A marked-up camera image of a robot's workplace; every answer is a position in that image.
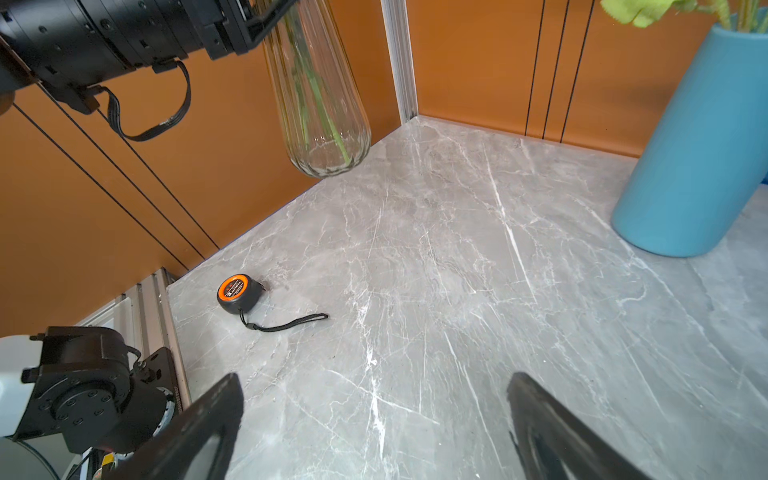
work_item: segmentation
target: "orange wall panel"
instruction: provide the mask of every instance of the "orange wall panel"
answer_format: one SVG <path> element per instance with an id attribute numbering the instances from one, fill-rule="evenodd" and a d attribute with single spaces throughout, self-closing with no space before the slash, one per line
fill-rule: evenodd
<path id="1" fill-rule="evenodd" d="M 0 336 L 73 325 L 160 266 L 186 272 L 15 108 L 0 134 Z"/>
<path id="2" fill-rule="evenodd" d="M 591 0 L 570 0 L 568 2 L 565 23 L 561 33 L 562 40 L 558 67 L 551 85 L 550 99 L 545 117 L 544 139 L 561 141 L 568 103 L 578 70 L 578 59 L 584 45 L 584 35 L 590 21 L 593 2 Z"/>
<path id="3" fill-rule="evenodd" d="M 570 0 L 547 0 L 544 3 L 541 30 L 537 40 L 538 54 L 532 82 L 531 104 L 524 132 L 531 137 L 542 138 L 545 124 L 548 123 L 554 76 L 560 63 L 563 24 L 570 4 Z"/>
<path id="4" fill-rule="evenodd" d="M 409 0 L 419 113 L 523 133 L 542 4 Z"/>
<path id="5" fill-rule="evenodd" d="M 202 252 L 196 252 L 192 246 L 163 218 L 162 210 L 158 212 L 151 206 L 147 199 L 141 196 L 131 182 L 119 174 L 118 170 L 109 163 L 104 154 L 99 151 L 98 144 L 88 140 L 88 136 L 78 129 L 78 127 L 67 118 L 56 103 L 43 92 L 37 85 L 20 90 L 16 94 L 16 104 L 35 122 L 51 136 L 53 141 L 59 144 L 68 154 L 70 154 L 88 173 L 112 194 L 118 202 L 126 207 L 153 235 L 155 235 L 166 248 L 168 248 L 180 263 L 184 271 L 192 268 L 204 260 L 204 253 L 211 255 L 215 250 L 212 245 L 202 245 Z M 82 121 L 97 120 L 95 115 L 86 117 L 84 115 L 73 113 L 72 120 Z M 115 163 L 124 158 L 112 156 Z"/>
<path id="6" fill-rule="evenodd" d="M 563 142 L 639 157 L 712 24 L 671 11 L 635 28 L 596 5 Z"/>
<path id="7" fill-rule="evenodd" d="M 157 178 L 152 174 L 154 166 L 151 159 L 142 157 L 136 151 L 136 144 L 130 141 L 124 141 L 117 134 L 115 134 L 106 119 L 103 118 L 99 112 L 91 115 L 83 115 L 76 111 L 69 109 L 66 106 L 62 106 L 67 113 L 71 116 L 71 120 L 67 119 L 69 123 L 76 122 L 79 124 L 86 134 L 91 137 L 94 142 L 97 143 L 100 149 L 103 150 L 103 154 L 99 152 L 93 159 L 101 164 L 106 169 L 105 173 L 112 181 L 123 180 L 116 167 L 109 164 L 106 156 L 109 156 L 116 165 L 125 172 L 126 175 L 141 189 L 141 191 L 149 197 L 149 199 L 162 211 L 167 220 L 163 219 L 162 223 L 168 223 L 169 221 L 180 231 L 175 232 L 173 227 L 169 225 L 163 225 L 164 230 L 171 229 L 172 237 L 175 235 L 174 242 L 180 243 L 181 247 L 187 250 L 191 250 L 186 240 L 178 238 L 180 235 L 184 235 L 195 249 L 200 252 L 202 257 L 208 258 L 216 253 L 218 245 L 216 245 L 211 238 L 208 237 L 205 227 L 198 226 L 195 221 L 194 215 L 184 211 L 184 204 L 180 204 L 179 201 L 174 199 L 176 195 L 173 190 L 166 190 L 163 186 L 164 179 L 162 177 Z M 104 112 L 106 113 L 106 105 L 103 105 Z M 148 200 L 142 198 L 141 204 L 147 206 Z M 198 260 L 197 253 L 192 255 L 193 260 Z"/>

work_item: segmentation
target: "orange wall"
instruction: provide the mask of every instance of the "orange wall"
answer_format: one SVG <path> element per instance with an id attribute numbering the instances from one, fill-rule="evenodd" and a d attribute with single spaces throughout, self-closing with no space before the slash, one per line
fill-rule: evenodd
<path id="1" fill-rule="evenodd" d="M 714 19 L 595 0 L 409 0 L 419 113 L 639 156 Z"/>
<path id="2" fill-rule="evenodd" d="M 329 3 L 378 141 L 400 125 L 381 3 Z M 161 136 L 131 143 L 135 152 L 98 112 L 62 110 L 37 86 L 17 92 L 31 120 L 15 108 L 0 117 L 8 170 L 0 189 L 0 336 L 72 325 L 163 266 L 183 275 L 317 182 L 288 160 L 261 48 L 216 62 L 198 51 L 185 65 L 189 113 Z M 165 120 L 184 98 L 179 71 L 145 68 L 107 86 L 121 100 L 128 134 Z M 106 110 L 106 96 L 99 100 Z M 36 276 L 42 291 L 30 287 Z"/>

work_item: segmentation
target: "tape measure label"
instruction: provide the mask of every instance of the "tape measure label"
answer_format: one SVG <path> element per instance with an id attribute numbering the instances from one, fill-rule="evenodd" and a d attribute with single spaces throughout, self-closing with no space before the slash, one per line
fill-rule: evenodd
<path id="1" fill-rule="evenodd" d="M 227 284 L 227 286 L 224 287 L 224 296 L 228 299 L 237 296 L 240 292 L 243 291 L 244 287 L 245 282 L 243 282 L 241 279 L 238 278 L 232 280 Z"/>
<path id="2" fill-rule="evenodd" d="M 225 302 L 235 300 L 245 293 L 248 287 L 248 277 L 245 275 L 233 275 L 226 279 L 219 287 L 219 299 Z"/>

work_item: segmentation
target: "artificial plant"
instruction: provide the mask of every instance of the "artificial plant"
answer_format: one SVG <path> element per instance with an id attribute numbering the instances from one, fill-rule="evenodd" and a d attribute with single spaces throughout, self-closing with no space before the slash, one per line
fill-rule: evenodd
<path id="1" fill-rule="evenodd" d="M 600 5 L 611 17 L 620 23 L 631 23 L 645 28 L 661 18 L 667 10 L 675 8 L 679 12 L 703 12 L 716 15 L 720 25 L 726 30 L 742 33 L 766 33 L 768 15 L 758 20 L 760 0 L 740 0 L 737 21 L 733 25 L 728 0 L 601 0 Z"/>

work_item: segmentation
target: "black cable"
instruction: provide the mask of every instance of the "black cable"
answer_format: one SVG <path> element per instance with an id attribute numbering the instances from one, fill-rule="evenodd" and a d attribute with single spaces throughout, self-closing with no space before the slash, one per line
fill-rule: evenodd
<path id="1" fill-rule="evenodd" d="M 125 348 L 128 352 L 133 353 L 136 356 L 136 359 L 134 360 L 134 368 L 136 368 L 136 364 L 138 364 L 139 359 L 141 359 L 141 350 L 130 345 L 126 345 Z"/>
<path id="2" fill-rule="evenodd" d="M 279 332 L 280 330 L 286 330 L 292 326 L 300 325 L 302 323 L 314 322 L 315 320 L 325 320 L 328 318 L 327 313 L 313 313 L 312 315 L 303 316 L 300 319 L 295 319 L 290 323 L 280 326 L 260 326 L 255 323 L 248 323 L 245 321 L 245 314 L 243 310 L 240 310 L 240 321 L 243 322 L 246 328 L 251 330 L 259 330 L 261 332 Z"/>
<path id="3" fill-rule="evenodd" d="M 98 93 L 101 93 L 102 91 L 109 94 L 109 105 L 107 106 L 107 117 L 109 121 L 109 126 L 112 127 L 112 130 L 114 130 L 118 135 L 120 135 L 123 138 L 127 138 L 128 140 L 147 141 L 152 138 L 155 138 L 156 136 L 165 132 L 169 128 L 172 128 L 178 125 L 181 119 L 184 118 L 184 115 L 187 114 L 187 112 L 190 109 L 190 105 L 192 103 L 192 86 L 190 84 L 190 74 L 187 71 L 187 67 L 184 67 L 184 63 L 182 63 L 180 60 L 173 60 L 169 62 L 167 66 L 169 68 L 178 67 L 181 70 L 181 73 L 184 74 L 184 78 L 187 79 L 187 94 L 184 97 L 184 103 L 182 103 L 181 107 L 179 107 L 179 111 L 173 114 L 166 121 L 155 125 L 149 130 L 141 132 L 139 135 L 126 135 L 123 132 L 123 127 L 120 125 L 120 101 L 118 100 L 118 97 L 114 93 L 112 93 L 112 91 L 109 88 L 106 88 L 102 85 L 96 85 L 90 90 L 90 92 L 93 94 L 98 94 Z"/>
<path id="4" fill-rule="evenodd" d="M 26 449 L 27 452 L 33 454 L 35 458 L 45 467 L 45 469 L 48 470 L 48 473 L 51 475 L 51 477 L 53 477 L 55 480 L 61 480 L 61 477 L 58 476 L 58 473 L 56 473 L 53 467 L 51 467 L 51 463 L 46 460 L 45 457 L 40 452 L 38 452 L 35 447 L 29 445 L 24 440 L 19 440 L 16 442 L 16 444 Z"/>

